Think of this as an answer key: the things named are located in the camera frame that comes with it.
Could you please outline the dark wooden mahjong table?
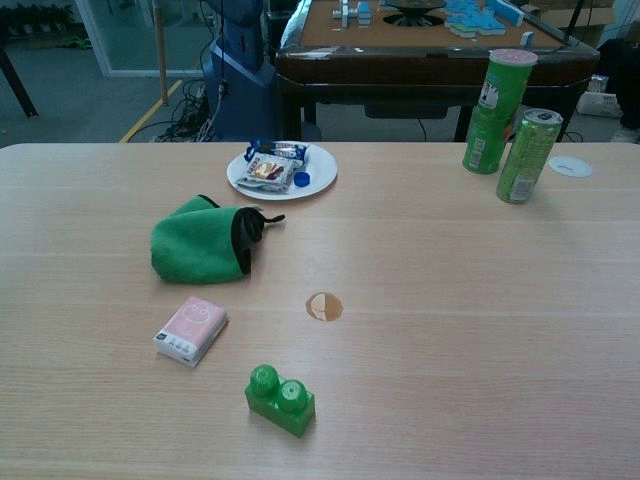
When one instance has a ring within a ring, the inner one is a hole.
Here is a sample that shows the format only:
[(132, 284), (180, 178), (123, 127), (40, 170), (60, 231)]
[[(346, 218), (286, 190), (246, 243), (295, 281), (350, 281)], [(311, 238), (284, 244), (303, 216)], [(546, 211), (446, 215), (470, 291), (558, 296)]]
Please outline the dark wooden mahjong table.
[(496, 49), (517, 49), (524, 33), (538, 57), (524, 104), (571, 119), (599, 53), (580, 40), (526, 14), (503, 35), (462, 38), (446, 26), (400, 27), (374, 8), (367, 27), (341, 26), (332, 11), (338, 0), (300, 0), (275, 54), (282, 94), (282, 124), (289, 139), (301, 136), (301, 110), (318, 103), (404, 106), (435, 104), (461, 109), (455, 140), (464, 141)]

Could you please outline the black table leg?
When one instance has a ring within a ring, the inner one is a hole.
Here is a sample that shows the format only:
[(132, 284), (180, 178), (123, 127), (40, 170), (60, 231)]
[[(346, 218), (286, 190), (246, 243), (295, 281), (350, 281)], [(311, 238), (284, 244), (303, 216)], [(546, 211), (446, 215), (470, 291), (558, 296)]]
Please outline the black table leg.
[(0, 44), (0, 69), (27, 118), (39, 115), (5, 48)]

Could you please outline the white red snack packet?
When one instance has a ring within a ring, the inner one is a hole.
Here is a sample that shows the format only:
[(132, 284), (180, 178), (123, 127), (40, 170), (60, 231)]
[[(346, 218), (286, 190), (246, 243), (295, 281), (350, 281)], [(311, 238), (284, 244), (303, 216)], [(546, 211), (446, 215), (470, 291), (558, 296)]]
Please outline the white red snack packet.
[(293, 166), (291, 159), (256, 153), (236, 184), (255, 190), (284, 192), (289, 187)]

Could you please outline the wooden pole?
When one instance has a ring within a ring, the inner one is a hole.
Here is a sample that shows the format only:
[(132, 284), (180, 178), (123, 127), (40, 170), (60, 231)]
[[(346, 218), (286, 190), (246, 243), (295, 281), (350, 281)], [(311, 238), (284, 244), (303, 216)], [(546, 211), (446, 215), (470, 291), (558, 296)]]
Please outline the wooden pole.
[(161, 102), (163, 105), (168, 104), (168, 84), (166, 73), (166, 57), (165, 57), (165, 42), (164, 42), (164, 28), (163, 17), (160, 0), (152, 0), (152, 11), (154, 19), (154, 32), (155, 32), (155, 44), (156, 55), (158, 62), (158, 72), (161, 88)]

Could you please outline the white storage basket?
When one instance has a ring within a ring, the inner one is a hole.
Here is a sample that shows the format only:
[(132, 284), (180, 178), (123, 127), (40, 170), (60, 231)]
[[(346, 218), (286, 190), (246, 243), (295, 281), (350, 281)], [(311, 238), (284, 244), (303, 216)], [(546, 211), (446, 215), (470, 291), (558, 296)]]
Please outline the white storage basket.
[(613, 93), (607, 93), (609, 78), (594, 74), (591, 76), (586, 91), (581, 95), (577, 112), (582, 115), (620, 118), (622, 112)]

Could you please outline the green chips tube pink lid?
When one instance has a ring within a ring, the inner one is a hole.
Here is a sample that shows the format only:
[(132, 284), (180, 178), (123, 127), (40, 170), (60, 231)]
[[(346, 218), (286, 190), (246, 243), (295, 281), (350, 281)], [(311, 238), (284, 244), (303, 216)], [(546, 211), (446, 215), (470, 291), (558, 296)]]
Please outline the green chips tube pink lid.
[(496, 49), (472, 112), (463, 166), (478, 174), (498, 170), (506, 140), (538, 56), (522, 49)]

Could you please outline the green microfiber cloth black trim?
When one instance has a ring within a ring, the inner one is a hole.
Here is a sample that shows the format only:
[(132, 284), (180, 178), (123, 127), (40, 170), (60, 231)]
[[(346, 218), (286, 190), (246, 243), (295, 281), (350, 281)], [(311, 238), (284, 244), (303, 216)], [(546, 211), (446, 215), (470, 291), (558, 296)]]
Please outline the green microfiber cloth black trim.
[(150, 238), (151, 266), (164, 281), (213, 284), (235, 281), (251, 272), (251, 251), (268, 218), (256, 206), (222, 207), (197, 195), (162, 219)]

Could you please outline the white round table grommet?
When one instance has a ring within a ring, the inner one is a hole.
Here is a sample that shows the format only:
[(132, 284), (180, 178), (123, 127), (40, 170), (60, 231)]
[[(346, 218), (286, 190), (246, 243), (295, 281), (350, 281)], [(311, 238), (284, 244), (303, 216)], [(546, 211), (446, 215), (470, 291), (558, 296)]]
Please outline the white round table grommet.
[(552, 171), (572, 178), (586, 178), (593, 173), (586, 161), (574, 156), (553, 156), (548, 160), (548, 165)]

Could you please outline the pink tissue pack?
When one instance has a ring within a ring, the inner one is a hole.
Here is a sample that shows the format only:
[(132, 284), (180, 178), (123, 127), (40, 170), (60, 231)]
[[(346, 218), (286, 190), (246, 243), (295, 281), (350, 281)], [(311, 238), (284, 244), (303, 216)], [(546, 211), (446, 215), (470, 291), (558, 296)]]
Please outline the pink tissue pack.
[(226, 309), (191, 296), (155, 334), (156, 351), (195, 368), (228, 324)]

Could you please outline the blue white mahjong tile pile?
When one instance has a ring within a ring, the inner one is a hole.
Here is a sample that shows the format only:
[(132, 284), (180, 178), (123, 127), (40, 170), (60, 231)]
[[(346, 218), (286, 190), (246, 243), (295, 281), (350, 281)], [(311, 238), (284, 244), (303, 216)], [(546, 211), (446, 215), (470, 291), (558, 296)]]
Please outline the blue white mahjong tile pile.
[(444, 25), (461, 38), (504, 35), (507, 25), (520, 27), (524, 12), (507, 0), (445, 0)]

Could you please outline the green drink can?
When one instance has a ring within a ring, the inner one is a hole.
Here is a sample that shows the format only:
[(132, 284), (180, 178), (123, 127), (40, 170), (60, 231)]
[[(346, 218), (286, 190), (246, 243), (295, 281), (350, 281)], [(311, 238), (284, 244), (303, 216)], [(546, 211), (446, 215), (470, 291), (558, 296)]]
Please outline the green drink can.
[(526, 110), (502, 169), (496, 195), (507, 203), (526, 203), (556, 143), (562, 116), (551, 110)]

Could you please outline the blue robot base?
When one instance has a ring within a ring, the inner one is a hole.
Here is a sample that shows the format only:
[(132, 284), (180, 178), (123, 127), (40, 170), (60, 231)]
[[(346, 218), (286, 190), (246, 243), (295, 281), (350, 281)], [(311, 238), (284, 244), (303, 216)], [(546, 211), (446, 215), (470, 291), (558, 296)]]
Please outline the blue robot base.
[(265, 58), (264, 0), (205, 0), (220, 15), (220, 32), (203, 61), (210, 141), (276, 140), (281, 136), (275, 67)]

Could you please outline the black round mahjong centre dish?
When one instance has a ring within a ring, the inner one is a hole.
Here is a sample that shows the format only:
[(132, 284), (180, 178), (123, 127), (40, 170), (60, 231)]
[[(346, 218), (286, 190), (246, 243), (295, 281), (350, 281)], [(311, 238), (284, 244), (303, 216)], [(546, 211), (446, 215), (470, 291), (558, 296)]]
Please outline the black round mahjong centre dish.
[(432, 27), (442, 25), (444, 20), (430, 15), (432, 10), (445, 6), (445, 0), (386, 0), (386, 5), (397, 10), (383, 21), (390, 25), (402, 27)]

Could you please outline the green toy building block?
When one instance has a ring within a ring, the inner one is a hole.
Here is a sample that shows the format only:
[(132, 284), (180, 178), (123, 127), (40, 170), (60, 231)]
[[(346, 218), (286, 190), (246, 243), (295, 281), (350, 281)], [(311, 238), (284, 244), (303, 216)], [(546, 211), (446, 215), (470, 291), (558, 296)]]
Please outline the green toy building block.
[(315, 396), (296, 379), (285, 379), (268, 364), (253, 369), (245, 388), (248, 407), (300, 438), (315, 416)]

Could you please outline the white round plate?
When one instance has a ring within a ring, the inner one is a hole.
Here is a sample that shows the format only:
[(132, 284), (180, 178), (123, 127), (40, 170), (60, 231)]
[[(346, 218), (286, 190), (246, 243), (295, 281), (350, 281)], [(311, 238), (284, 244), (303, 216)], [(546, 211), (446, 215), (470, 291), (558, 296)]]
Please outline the white round plate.
[(242, 154), (237, 155), (227, 166), (226, 175), (229, 183), (241, 194), (265, 201), (288, 201), (313, 196), (328, 188), (336, 179), (338, 165), (335, 158), (324, 148), (311, 144), (305, 155), (304, 171), (310, 176), (309, 184), (296, 186), (291, 180), (284, 192), (270, 192), (247, 188), (237, 184), (237, 180), (246, 170), (246, 161)]

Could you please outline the brown liquid spill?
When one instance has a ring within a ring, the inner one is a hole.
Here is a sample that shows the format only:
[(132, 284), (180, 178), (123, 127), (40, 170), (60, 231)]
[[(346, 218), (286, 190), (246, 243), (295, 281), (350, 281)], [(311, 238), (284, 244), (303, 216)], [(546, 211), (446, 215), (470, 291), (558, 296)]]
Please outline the brown liquid spill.
[(309, 297), (305, 303), (307, 313), (315, 320), (331, 322), (342, 316), (342, 301), (333, 293), (318, 292)]

